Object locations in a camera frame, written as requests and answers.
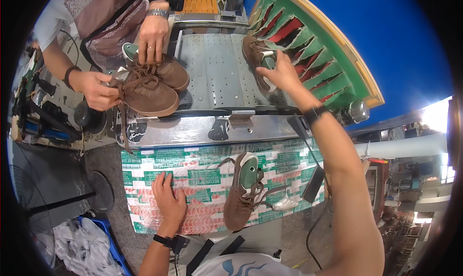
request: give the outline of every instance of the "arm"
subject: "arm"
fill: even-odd
[[[66,53],[61,50],[56,38],[43,50],[43,60],[51,74],[60,80],[64,79],[69,67],[74,65]],[[100,111],[107,110],[121,102],[118,99],[117,89],[101,85],[101,82],[110,80],[110,75],[100,72],[73,70],[69,74],[69,84],[74,91],[83,93],[89,107]]]
[[[150,3],[150,9],[169,10],[169,2],[156,0]],[[138,59],[145,61],[161,61],[164,42],[167,40],[169,22],[161,16],[147,16],[140,27]]]
[[[275,70],[257,72],[288,92],[301,111],[321,106],[299,81],[286,54],[278,51]],[[371,209],[362,163],[352,141],[328,112],[311,126],[330,175],[333,197],[333,264],[318,276],[381,275],[384,246]]]
[[[172,195],[170,183],[172,174],[167,175],[164,181],[165,172],[156,176],[151,188],[153,189],[156,204],[161,211],[163,221],[157,234],[161,237],[173,238],[178,231],[180,223],[187,210],[187,201],[183,190],[178,192],[178,200]],[[148,248],[142,265],[140,266],[139,276],[165,276],[169,272],[170,248],[163,244],[153,241]]]

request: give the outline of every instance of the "man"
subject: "man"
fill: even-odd
[[[257,72],[267,77],[281,90],[286,91],[302,112],[322,105],[304,88],[289,57],[281,51],[278,51],[275,70],[258,67]],[[316,275],[382,275],[384,247],[374,222],[362,163],[352,141],[329,112],[322,113],[321,117],[311,124],[311,131],[323,155],[325,170],[330,175],[329,185],[333,197],[332,264],[329,268],[316,272]],[[167,175],[165,180],[164,176],[164,173],[158,175],[152,185],[157,205],[163,216],[157,234],[161,237],[172,238],[183,220],[187,204],[183,191],[179,191],[177,199],[172,196],[170,187],[172,175]],[[260,225],[244,228],[239,233],[246,233],[246,230],[258,228],[258,226]],[[188,238],[190,243],[182,252],[186,252],[188,246],[194,244],[195,238]],[[223,256],[219,256],[220,252],[209,255],[192,275],[302,275],[300,271],[286,267],[271,256],[262,253],[263,250],[260,249],[262,247],[258,246],[262,246],[262,243],[249,238],[249,233],[248,238],[247,236],[243,238],[245,243],[250,240],[256,244],[255,250],[249,249],[249,246],[245,250],[252,253],[243,253],[238,250],[237,253]],[[227,238],[222,241],[230,243]],[[198,249],[191,251],[190,254],[193,255],[185,255],[181,252],[180,256],[192,258],[197,251]],[[139,275],[175,275],[176,272],[169,261],[170,249],[153,241],[143,259]],[[179,275],[184,276],[184,267],[178,268]]]
[[[101,73],[124,65],[122,44],[139,32],[139,60],[160,61],[169,30],[163,0],[50,0],[34,27],[48,70],[69,88],[81,92],[89,106],[104,111],[121,102],[118,90],[102,85],[111,76]],[[99,72],[80,71],[58,45],[57,36],[79,37],[85,59]]]

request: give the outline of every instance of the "white t-shirt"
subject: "white t-shirt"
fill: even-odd
[[[192,276],[316,276],[286,267],[261,253],[235,253],[205,261]]]
[[[60,34],[60,29],[66,30],[74,38],[79,36],[64,0],[50,0],[34,26],[34,36],[42,51]]]

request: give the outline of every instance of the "shoe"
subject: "shoe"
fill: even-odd
[[[273,92],[276,86],[272,84],[267,78],[259,75],[256,72],[257,67],[263,67],[265,59],[270,59],[273,56],[273,63],[275,63],[274,50],[270,49],[263,41],[258,40],[256,37],[248,35],[243,38],[243,55],[246,61],[252,66],[252,72],[258,81],[258,86],[265,92]]]
[[[125,43],[122,46],[122,54],[127,66],[134,67],[139,65],[138,62],[138,46],[132,43]],[[151,62],[157,66],[156,76],[160,82],[180,93],[187,89],[190,83],[190,76],[175,57],[163,54],[163,59],[159,62]]]
[[[157,66],[156,76],[159,81],[168,87],[180,93],[187,89],[190,84],[190,76],[180,63],[175,60],[175,57],[163,54],[163,59]]]
[[[260,196],[264,190],[261,182],[263,172],[258,168],[257,156],[252,152],[243,152],[238,155],[236,161],[228,157],[219,163],[218,167],[229,161],[235,164],[235,171],[225,201],[224,221],[229,230],[239,231],[248,222],[254,207],[264,204],[272,208],[270,204],[262,201],[265,196],[282,191],[286,186],[274,188]]]
[[[179,105],[178,94],[154,75],[157,65],[152,63],[136,64],[128,70],[120,67],[118,72],[109,82],[109,87],[119,90],[119,97],[122,103],[118,105],[121,111],[122,134],[124,137],[125,149],[132,153],[129,148],[125,130],[125,107],[145,116],[168,116],[177,110]]]

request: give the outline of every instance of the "hand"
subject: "hand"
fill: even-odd
[[[117,88],[110,88],[102,85],[102,82],[109,82],[111,75],[100,72],[82,72],[73,70],[69,74],[69,84],[74,91],[81,92],[90,108],[105,111],[119,104],[119,91]]]
[[[165,174],[165,172],[162,172],[156,175],[156,179],[151,184],[151,189],[153,190],[156,204],[164,218],[162,222],[163,226],[171,227],[177,231],[187,211],[187,200],[182,189],[178,190],[178,199],[174,198],[170,186],[172,173],[169,173],[164,180]]]
[[[152,2],[151,9],[169,9],[168,2]],[[140,27],[140,37],[138,45],[138,60],[140,63],[145,61],[161,61],[163,58],[163,47],[169,32],[169,22],[166,18],[156,15],[147,16]]]
[[[291,93],[294,89],[302,87],[294,66],[291,64],[289,56],[280,50],[276,51],[276,66],[274,70],[265,67],[258,67],[258,74],[267,77],[276,87]]]

